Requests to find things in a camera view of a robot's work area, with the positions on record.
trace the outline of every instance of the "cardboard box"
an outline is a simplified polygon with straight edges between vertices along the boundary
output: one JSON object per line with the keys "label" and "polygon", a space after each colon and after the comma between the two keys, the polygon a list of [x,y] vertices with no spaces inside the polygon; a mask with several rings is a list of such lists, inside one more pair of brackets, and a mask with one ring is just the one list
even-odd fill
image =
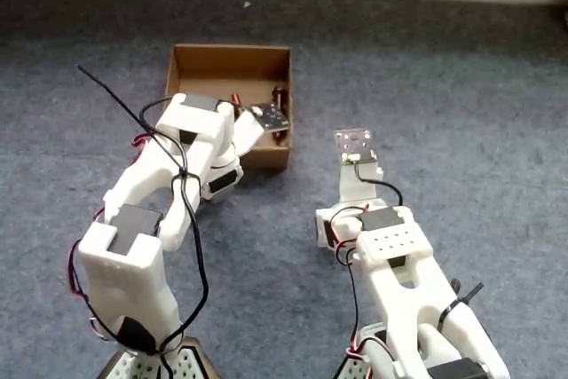
{"label": "cardboard box", "polygon": [[272,102],[272,89],[288,91],[284,113],[290,129],[279,144],[266,134],[241,157],[245,170],[284,170],[292,149],[293,103],[290,49],[273,46],[176,44],[171,53],[166,96],[178,92],[231,99],[243,105]]}

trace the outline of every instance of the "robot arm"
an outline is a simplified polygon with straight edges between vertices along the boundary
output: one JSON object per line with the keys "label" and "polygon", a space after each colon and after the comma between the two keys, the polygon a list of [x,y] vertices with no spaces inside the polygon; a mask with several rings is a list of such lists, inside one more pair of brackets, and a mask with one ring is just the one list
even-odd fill
{"label": "robot arm", "polygon": [[[272,126],[249,111],[235,123],[233,105],[179,93],[156,129],[185,151],[185,196],[196,211],[201,197],[210,199],[239,182],[239,156]],[[175,179],[182,155],[167,138],[155,138],[160,144],[150,140],[105,194],[104,221],[95,221],[78,246],[90,283],[89,301],[103,326],[100,333],[146,355],[157,355],[180,326],[162,251],[178,249],[191,224],[181,179]],[[139,206],[153,191],[168,186],[173,201],[165,216]],[[176,348],[182,338],[172,340],[165,351]]]}
{"label": "robot arm", "polygon": [[468,301],[458,298],[440,269],[411,210],[387,207],[377,198],[375,185],[364,182],[383,178],[369,146],[370,131],[343,130],[335,137],[342,153],[340,201],[316,211],[318,242],[353,249],[352,260],[367,279],[383,321],[359,331],[361,344],[350,348],[352,357],[382,379],[509,379]]}

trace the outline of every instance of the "gray carpet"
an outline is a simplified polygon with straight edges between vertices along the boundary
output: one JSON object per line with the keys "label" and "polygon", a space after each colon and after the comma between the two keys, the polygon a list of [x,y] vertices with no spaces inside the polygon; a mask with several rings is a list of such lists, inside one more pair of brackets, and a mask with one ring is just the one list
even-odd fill
{"label": "gray carpet", "polygon": [[[313,211],[337,199],[331,131],[352,126],[374,130],[447,276],[485,283],[472,307],[512,377],[568,377],[568,35],[548,9],[0,0],[1,377],[94,377],[114,351],[68,294],[66,255],[138,129],[74,64],[140,107],[163,94],[178,42],[293,50],[289,170],[199,211],[211,293],[190,333],[224,377],[324,379],[341,361],[350,284],[316,248]],[[200,291],[191,242],[166,256],[182,312]]]}

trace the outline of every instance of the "circuit board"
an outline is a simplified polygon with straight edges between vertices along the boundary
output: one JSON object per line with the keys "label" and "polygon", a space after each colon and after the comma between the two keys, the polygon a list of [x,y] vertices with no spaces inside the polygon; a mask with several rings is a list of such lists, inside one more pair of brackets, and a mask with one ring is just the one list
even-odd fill
{"label": "circuit board", "polygon": [[255,104],[250,109],[265,132],[278,132],[290,127],[290,122],[275,104]]}
{"label": "circuit board", "polygon": [[371,147],[373,141],[371,130],[336,130],[334,135],[335,143],[341,155],[342,164],[376,161],[375,150]]}

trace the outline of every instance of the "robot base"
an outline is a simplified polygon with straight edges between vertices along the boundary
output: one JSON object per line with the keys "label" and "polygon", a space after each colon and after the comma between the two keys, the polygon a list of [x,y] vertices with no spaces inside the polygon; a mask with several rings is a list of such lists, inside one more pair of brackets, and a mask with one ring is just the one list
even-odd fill
{"label": "robot base", "polygon": [[[175,361],[170,361],[175,379],[218,379],[219,374],[201,350],[199,341],[187,337]],[[98,379],[160,379],[160,360],[117,352],[106,364]]]}
{"label": "robot base", "polygon": [[345,357],[343,363],[337,369],[334,379],[365,379],[369,365],[363,361],[348,359]]}

